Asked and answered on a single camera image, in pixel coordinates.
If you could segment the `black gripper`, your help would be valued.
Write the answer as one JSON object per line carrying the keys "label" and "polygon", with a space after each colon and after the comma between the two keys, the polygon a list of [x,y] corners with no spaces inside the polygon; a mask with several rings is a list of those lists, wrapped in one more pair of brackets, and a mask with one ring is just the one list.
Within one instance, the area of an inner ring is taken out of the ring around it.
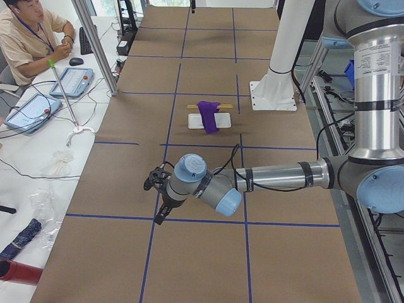
{"label": "black gripper", "polygon": [[153,222],[157,225],[161,225],[164,220],[169,216],[173,208],[178,208],[182,206],[183,201],[178,201],[171,198],[165,187],[161,186],[159,188],[160,194],[162,195],[163,204],[161,205],[158,213],[155,215]]}

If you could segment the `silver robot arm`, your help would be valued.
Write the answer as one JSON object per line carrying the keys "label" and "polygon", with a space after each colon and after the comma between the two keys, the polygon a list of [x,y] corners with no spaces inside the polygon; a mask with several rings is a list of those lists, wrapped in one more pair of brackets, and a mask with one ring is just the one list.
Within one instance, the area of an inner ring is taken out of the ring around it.
{"label": "silver robot arm", "polygon": [[378,213],[403,210],[403,150],[399,144],[400,40],[402,1],[327,1],[323,44],[354,49],[355,144],[344,156],[292,165],[235,168],[228,161],[209,171],[193,153],[181,157],[173,172],[157,167],[144,183],[163,203],[155,216],[161,224],[173,208],[194,196],[228,217],[243,192],[290,192],[319,186],[339,189]]}

